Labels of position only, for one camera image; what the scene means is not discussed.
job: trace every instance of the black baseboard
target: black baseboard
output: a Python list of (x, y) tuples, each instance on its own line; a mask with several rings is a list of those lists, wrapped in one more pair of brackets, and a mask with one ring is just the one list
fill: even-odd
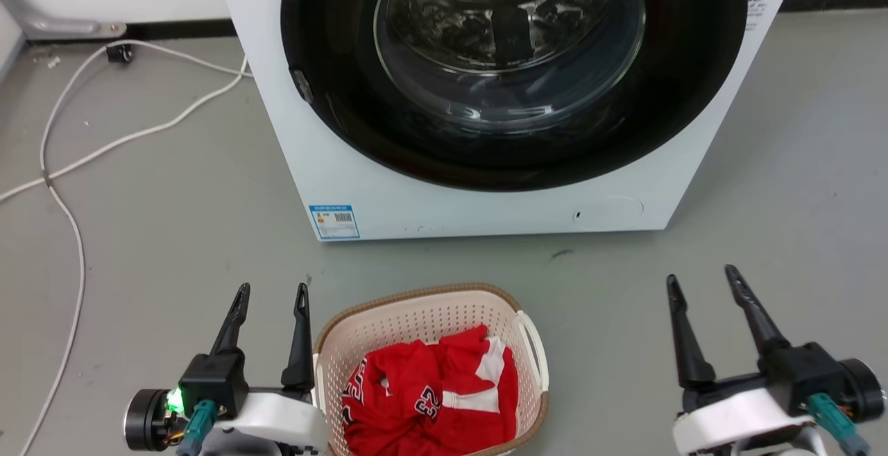
[(152, 42), (187, 38), (219, 38), (236, 36), (231, 19), (177, 20), (176, 22), (145, 22), (127, 24), (124, 37)]
[(888, 8), (888, 0), (783, 0), (780, 4), (781, 13), (885, 8)]
[[(780, 13), (825, 10), (859, 10), (888, 8), (888, 0), (783, 0)], [(237, 31), (231, 19), (178, 20), (177, 22), (144, 22), (128, 24), (126, 35), (121, 39), (142, 41), (179, 40), (188, 38), (219, 38), (236, 36)], [(104, 44), (109, 39), (100, 40), (48, 40), (28, 42), (28, 44)]]

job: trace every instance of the robotic arm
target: robotic arm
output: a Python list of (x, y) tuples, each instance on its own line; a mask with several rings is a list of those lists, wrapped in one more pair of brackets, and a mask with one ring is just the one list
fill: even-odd
[[(739, 456), (745, 450), (789, 444), (774, 456), (827, 456), (815, 425), (838, 440), (850, 456), (868, 456), (856, 423), (885, 412), (885, 393), (876, 375), (857, 359), (835, 361), (817, 343), (793, 346), (734, 266), (726, 266), (733, 298), (746, 315), (758, 373), (718, 380), (702, 355), (688, 321), (688, 302), (678, 279), (669, 276), (669, 309), (678, 383), (685, 390), (672, 428), (682, 456)], [(269, 454), (323, 455), (327, 425), (311, 403), (314, 365), (308, 287), (299, 285), (288, 366), (283, 387), (255, 389), (244, 380), (238, 333), (247, 315), (250, 285), (242, 285), (209, 354), (199, 354), (177, 389), (139, 390), (130, 402), (123, 431), (131, 450), (165, 450), (177, 456)]]
[(827, 456), (821, 425), (849, 456), (869, 455), (856, 423), (885, 412), (885, 391), (857, 359), (837, 361), (817, 343), (793, 346), (765, 312), (736, 267), (724, 267), (733, 300), (742, 308), (758, 349), (758, 373), (716, 379), (688, 321), (688, 302), (669, 276), (669, 310), (678, 385), (684, 411), (672, 428), (684, 455), (739, 455), (743, 450), (789, 444), (783, 456)]
[(209, 354), (197, 354), (178, 388), (139, 390), (130, 401), (123, 435), (131, 450), (199, 454), (321, 455), (327, 450), (323, 412), (311, 404), (314, 365), (308, 287), (301, 283), (283, 387), (251, 389), (244, 380), (244, 352), (237, 346), (247, 317), (250, 285), (238, 289)]

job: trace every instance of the basket handle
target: basket handle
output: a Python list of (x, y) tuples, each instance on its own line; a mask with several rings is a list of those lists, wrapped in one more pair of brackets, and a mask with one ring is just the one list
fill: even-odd
[(521, 336), (524, 338), (524, 346), (527, 348), (527, 355), (531, 359), (536, 359), (533, 364), (533, 376), (536, 377), (536, 384), (543, 392), (549, 391), (549, 362), (546, 361), (546, 350), (543, 348), (543, 339), (537, 332), (536, 326), (530, 320), (530, 316), (519, 310), (515, 314), (515, 318), (520, 324)]
[(320, 354), (311, 356), (311, 361), (314, 364), (314, 388), (311, 389), (311, 405), (327, 414), (325, 411), (327, 405), (324, 403), (324, 375), (323, 371), (318, 367), (318, 357), (320, 357)]

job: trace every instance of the power cord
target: power cord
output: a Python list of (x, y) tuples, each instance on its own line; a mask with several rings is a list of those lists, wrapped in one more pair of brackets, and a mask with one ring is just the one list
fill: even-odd
[[(146, 130), (137, 131), (136, 133), (131, 133), (130, 135), (123, 137), (123, 139), (115, 140), (114, 142), (111, 142), (107, 146), (103, 146), (103, 147), (101, 147), (101, 149), (99, 149), (93, 153), (90, 153), (89, 155), (86, 155), (84, 158), (78, 159), (77, 161), (72, 162), (72, 164), (69, 164), (66, 167), (60, 169), (59, 171), (54, 171), (52, 174), (50, 174), (50, 172), (48, 172), (46, 170), (46, 159), (45, 159), (46, 158), (46, 143), (47, 143), (47, 140), (49, 139), (49, 136), (50, 136), (50, 130), (53, 129), (53, 123), (55, 123), (58, 109), (61, 108), (62, 103), (65, 101), (65, 96), (67, 96), (67, 93), (70, 91), (71, 87), (74, 85), (77, 78), (80, 76), (80, 73), (83, 73), (83, 70), (86, 68), (86, 66), (91, 64), (93, 60), (96, 60), (96, 58), (98, 58), (103, 53), (105, 53), (105, 48), (114, 47), (114, 46), (118, 46), (118, 45), (124, 45), (124, 44), (142, 45), (147, 48), (152, 48), (153, 50), (162, 51), (162, 52), (167, 53), (169, 55), (173, 55), (173, 56), (179, 57), (179, 58), (184, 58), (185, 60), (190, 60), (192, 62), (196, 62), (197, 64), (200, 64), (200, 65), (206, 66), (206, 67), (210, 67), (212, 69), (221, 71), (223, 73), (235, 74), (235, 78), (234, 78), (234, 80), (231, 80), (231, 83), (228, 83), (225, 86), (223, 86), (222, 88), (215, 90), (215, 92), (210, 92), (210, 93), (202, 96), (202, 98), (197, 99), (197, 101), (194, 101), (194, 104), (191, 104), (185, 111), (182, 112), (182, 114), (178, 115), (177, 117), (175, 117), (171, 121), (168, 121), (168, 123), (159, 124), (155, 127), (148, 128)], [(65, 212), (67, 219), (71, 222), (71, 228), (74, 229), (74, 235), (77, 238), (77, 251), (78, 251), (78, 254), (80, 257), (80, 288), (77, 292), (77, 302), (75, 304), (74, 319), (73, 319), (73, 322), (71, 323), (71, 330), (70, 330), (69, 336), (67, 336), (67, 345), (65, 346), (65, 352), (61, 358), (61, 365), (58, 367), (58, 372), (56, 373), (55, 380), (53, 381), (53, 386), (50, 387), (49, 395), (46, 396), (46, 402), (44, 402), (44, 406), (42, 406), (42, 408), (40, 410), (40, 414), (37, 415), (37, 421), (34, 425), (34, 428), (32, 428), (31, 434), (28, 436), (28, 440), (26, 440), (25, 446), (22, 448), (22, 452), (19, 454), (19, 456), (26, 456), (26, 454), (28, 454), (28, 451), (31, 449), (32, 444), (34, 444), (34, 439), (37, 436), (37, 432), (40, 431), (40, 427), (44, 423), (44, 420), (46, 419), (46, 414), (50, 409), (50, 405), (53, 403), (53, 399), (56, 395), (56, 391), (58, 390), (58, 385), (60, 385), (61, 379), (65, 374), (65, 370), (67, 368), (67, 362), (69, 361), (69, 358), (71, 357), (71, 349), (74, 347), (74, 338), (77, 333), (77, 326), (80, 323), (80, 310), (83, 308), (83, 294), (85, 293), (85, 289), (86, 289), (86, 265), (83, 262), (83, 238), (80, 237), (80, 228), (77, 226), (77, 222), (75, 221), (74, 216), (71, 214), (70, 210), (67, 209), (67, 206), (65, 205), (63, 200), (61, 200), (61, 197), (58, 196), (58, 193), (57, 193), (55, 187), (53, 186), (54, 178), (61, 177), (62, 175), (67, 174), (67, 172), (73, 171), (73, 169), (80, 168), (80, 166), (87, 164), (87, 162), (91, 162), (92, 160), (98, 158), (99, 156), (104, 155), (104, 153), (107, 153), (111, 149), (114, 149), (115, 147), (118, 147), (118, 146), (121, 146), (127, 142), (130, 142), (131, 140), (136, 140), (136, 139), (139, 139), (139, 137), (145, 137), (146, 135), (150, 135), (152, 133), (158, 133), (158, 131), (163, 131), (163, 130), (167, 130), (169, 128), (174, 127), (175, 125), (179, 124), (182, 120), (184, 120), (184, 118), (188, 117), (188, 115), (190, 115), (191, 112), (194, 111), (194, 109), (199, 108), (201, 105), (211, 101), (212, 99), (215, 99), (217, 96), (222, 95), (223, 93), (228, 92), (228, 90), (231, 90), (232, 88), (234, 88), (234, 86), (238, 82), (240, 82), (240, 80), (242, 78), (253, 77), (252, 74), (246, 72), (246, 68), (247, 68), (247, 57), (246, 56), (244, 56), (244, 61), (241, 62), (241, 69), (236, 70), (236, 69), (230, 69), (228, 67), (216, 66), (216, 64), (212, 64), (210, 62), (207, 62), (206, 60), (201, 60), (200, 58), (193, 57), (193, 56), (188, 55), (186, 53), (182, 53), (180, 51), (169, 50), (168, 48), (164, 48), (162, 46), (158, 46), (155, 44), (149, 44), (148, 42), (142, 42), (139, 40), (120, 40), (120, 41), (116, 41), (116, 42), (111, 42), (110, 44), (107, 44), (107, 45), (99, 48), (97, 51), (93, 52), (92, 55), (89, 55), (89, 57), (86, 58), (85, 61), (83, 61), (83, 64), (80, 64), (80, 67), (77, 68), (74, 75), (71, 76), (71, 80), (67, 83), (67, 86), (61, 92), (61, 95), (58, 96), (58, 100), (56, 101), (56, 103), (53, 107), (53, 112), (50, 112), (49, 120), (47, 120), (46, 128), (44, 129), (44, 137), (42, 138), (42, 141), (40, 142), (40, 171), (42, 174), (42, 178), (38, 178), (37, 180), (32, 180), (31, 182), (28, 182), (26, 184), (22, 184), (19, 187), (16, 187), (10, 191), (7, 191), (6, 193), (0, 194), (0, 203), (3, 203), (3, 201), (9, 199), (10, 197), (16, 196), (16, 194), (18, 194), (20, 192), (28, 190), (29, 188), (36, 187), (41, 184), (46, 184), (46, 186), (50, 190), (50, 194), (53, 195), (53, 199), (55, 199), (56, 203), (58, 203), (58, 206), (60, 206), (61, 209), (63, 210), (63, 212)]]

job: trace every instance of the washing machine door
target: washing machine door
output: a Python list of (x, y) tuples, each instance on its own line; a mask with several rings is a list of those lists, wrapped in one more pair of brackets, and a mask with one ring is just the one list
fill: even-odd
[(420, 180), (587, 180), (690, 124), (739, 51), (746, 0), (282, 0), (299, 92)]

